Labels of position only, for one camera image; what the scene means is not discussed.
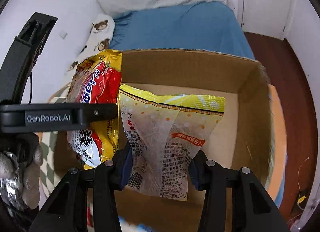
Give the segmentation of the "left hand in grey glove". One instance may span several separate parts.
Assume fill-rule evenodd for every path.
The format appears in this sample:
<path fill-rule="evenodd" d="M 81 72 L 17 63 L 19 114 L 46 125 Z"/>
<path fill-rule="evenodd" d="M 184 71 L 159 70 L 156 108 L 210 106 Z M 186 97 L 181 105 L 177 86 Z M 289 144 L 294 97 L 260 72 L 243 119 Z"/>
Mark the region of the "left hand in grey glove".
<path fill-rule="evenodd" d="M 34 133 L 1 134 L 1 199 L 18 211 L 38 206 L 43 152 Z"/>

